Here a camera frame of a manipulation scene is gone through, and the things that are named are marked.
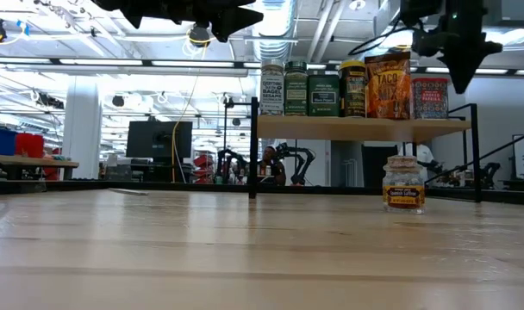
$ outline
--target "black cable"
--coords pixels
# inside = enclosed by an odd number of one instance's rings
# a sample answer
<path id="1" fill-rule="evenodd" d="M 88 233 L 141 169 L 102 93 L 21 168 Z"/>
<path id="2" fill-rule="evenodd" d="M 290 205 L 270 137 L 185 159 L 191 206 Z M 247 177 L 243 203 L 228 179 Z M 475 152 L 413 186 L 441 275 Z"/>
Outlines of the black cable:
<path id="1" fill-rule="evenodd" d="M 349 56 L 354 56 L 354 55 L 358 55 L 358 54 L 361 54 L 361 53 L 369 52 L 370 50 L 372 50 L 372 49 L 374 49 L 374 48 L 380 46 L 380 45 L 384 42 L 384 40 L 382 40 L 381 42 L 377 43 L 377 44 L 374 45 L 374 46 L 371 46 L 371 47 L 365 48 L 365 49 L 363 49 L 363 50 L 360 50 L 360 48 L 365 47 L 365 46 L 367 46 L 368 44 L 370 44 L 370 43 L 372 43 L 372 42 L 374 42 L 374 41 L 376 41 L 376 40 L 379 40 L 379 39 L 382 39 L 382 38 L 386 39 L 386 38 L 388 38 L 391 34 L 399 33 L 399 32 L 404 31 L 404 30 L 410 30 L 410 29 L 413 29 L 413 28 L 410 28 L 410 27 L 402 27 L 402 28 L 398 28 L 398 29 L 396 29 L 396 27 L 398 26 L 398 23 L 399 23 L 399 22 L 400 22 L 399 19 L 396 20 L 396 22 L 395 22 L 394 25 L 392 26 L 392 29 L 391 29 L 388 33 L 386 33 L 386 34 L 381 34 L 381 35 L 379 35 L 379 36 L 376 36 L 375 38 L 370 39 L 370 40 L 367 40 L 366 42 L 364 42 L 364 43 L 362 43 L 362 44 L 360 44 L 360 45 L 354 47 L 353 50 L 350 51 L 350 52 L 348 53 L 348 55 L 349 55 Z"/>

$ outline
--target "white column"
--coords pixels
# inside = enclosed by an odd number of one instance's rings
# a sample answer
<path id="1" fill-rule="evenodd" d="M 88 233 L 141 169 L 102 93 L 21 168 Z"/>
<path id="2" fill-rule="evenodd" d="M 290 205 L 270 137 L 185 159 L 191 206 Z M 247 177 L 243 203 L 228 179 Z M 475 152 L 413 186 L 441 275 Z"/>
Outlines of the white column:
<path id="1" fill-rule="evenodd" d="M 99 171 L 102 104 L 94 77 L 69 77 L 63 155 L 79 162 L 73 178 L 95 178 Z"/>

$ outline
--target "red spice can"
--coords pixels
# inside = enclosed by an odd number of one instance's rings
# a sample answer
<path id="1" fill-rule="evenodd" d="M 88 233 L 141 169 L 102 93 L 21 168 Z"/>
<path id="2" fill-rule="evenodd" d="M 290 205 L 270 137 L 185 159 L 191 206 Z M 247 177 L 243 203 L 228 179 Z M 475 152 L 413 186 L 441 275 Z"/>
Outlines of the red spice can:
<path id="1" fill-rule="evenodd" d="M 445 119 L 448 116 L 448 79 L 419 77 L 411 81 L 416 119 Z"/>

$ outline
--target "ceiling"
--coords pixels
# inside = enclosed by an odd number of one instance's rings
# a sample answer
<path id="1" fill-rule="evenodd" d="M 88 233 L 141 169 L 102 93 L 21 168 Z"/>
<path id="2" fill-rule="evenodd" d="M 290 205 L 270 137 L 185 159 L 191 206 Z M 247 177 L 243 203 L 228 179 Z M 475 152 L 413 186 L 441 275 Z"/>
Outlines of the ceiling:
<path id="1" fill-rule="evenodd" d="M 346 7 L 340 15 L 331 41 L 321 62 L 341 61 L 347 53 L 359 43 L 375 36 L 373 18 L 387 1 L 366 0 L 365 7 L 353 10 Z M 253 27 L 245 28 L 233 34 L 228 43 L 212 40 L 203 52 L 191 47 L 186 33 L 192 28 L 191 22 L 175 25 L 171 21 L 144 18 L 139 29 L 135 29 L 120 13 L 99 9 L 90 0 L 4 0 L 0 2 L 0 18 L 4 19 L 4 28 L 8 39 L 0 44 L 0 56 L 19 57 L 68 57 L 68 58 L 107 58 L 107 59 L 204 59 L 253 61 L 254 49 L 260 38 L 253 35 Z M 284 0 L 294 3 L 294 20 L 292 36 L 287 37 L 292 48 L 289 59 L 305 60 L 320 20 L 326 0 Z M 323 33 L 329 29 L 330 20 L 336 16 L 340 1 L 335 1 L 329 21 Z M 29 35 L 18 22 L 28 26 Z M 524 46 L 524 29 L 518 32 L 512 28 L 487 29 L 492 40 L 503 43 L 515 43 L 513 47 Z M 410 33 L 400 33 L 390 37 L 384 46 L 401 43 L 409 44 Z M 524 59 L 502 53 L 493 60 L 502 65 L 504 59 Z M 100 99 L 103 103 L 103 152 L 122 151 L 126 144 L 128 123 L 133 120 L 146 119 L 145 116 L 128 116 L 130 113 L 152 112 L 164 114 L 181 114 L 187 99 L 191 96 L 187 115 L 202 115 L 201 119 L 186 118 L 194 121 L 195 144 L 200 147 L 222 146 L 222 137 L 215 130 L 223 127 L 224 95 L 236 102 L 248 101 L 257 95 L 259 71 L 250 70 L 240 75 L 220 75 L 212 73 L 201 76 L 193 91 L 195 75 L 198 71 L 188 70 L 181 73 L 165 74 L 150 72 L 129 74 L 126 71 L 107 72 L 15 72 L 0 69 L 0 109 L 13 111 L 45 110 L 35 103 L 37 92 L 45 92 L 63 102 L 66 99 L 67 76 L 69 74 L 87 74 L 98 80 Z M 115 107 L 113 96 L 124 96 L 125 106 Z M 236 130 L 238 137 L 231 139 L 229 145 L 238 150 L 248 148 L 248 139 L 240 136 L 245 133 L 248 138 L 249 121 L 246 118 L 250 111 L 246 107 L 230 109 L 229 114 L 244 117 L 240 127 L 228 127 Z M 163 121 L 175 119 L 160 116 Z M 0 115 L 0 123 L 18 126 L 20 130 L 39 130 L 45 135 L 50 145 L 56 146 L 61 140 L 65 123 L 64 115 Z"/>

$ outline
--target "air duct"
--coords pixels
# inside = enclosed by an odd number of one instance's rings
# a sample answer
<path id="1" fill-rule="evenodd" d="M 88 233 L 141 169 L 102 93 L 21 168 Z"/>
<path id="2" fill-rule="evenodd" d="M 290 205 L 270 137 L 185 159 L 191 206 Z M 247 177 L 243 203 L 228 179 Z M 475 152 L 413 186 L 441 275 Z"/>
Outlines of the air duct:
<path id="1" fill-rule="evenodd" d="M 296 0 L 261 0 L 253 8 L 264 13 L 264 20 L 254 25 L 253 35 L 268 37 L 271 40 L 254 41 L 254 57 L 257 60 L 287 60 L 290 54 L 290 42 L 276 40 L 290 38 L 294 33 Z"/>

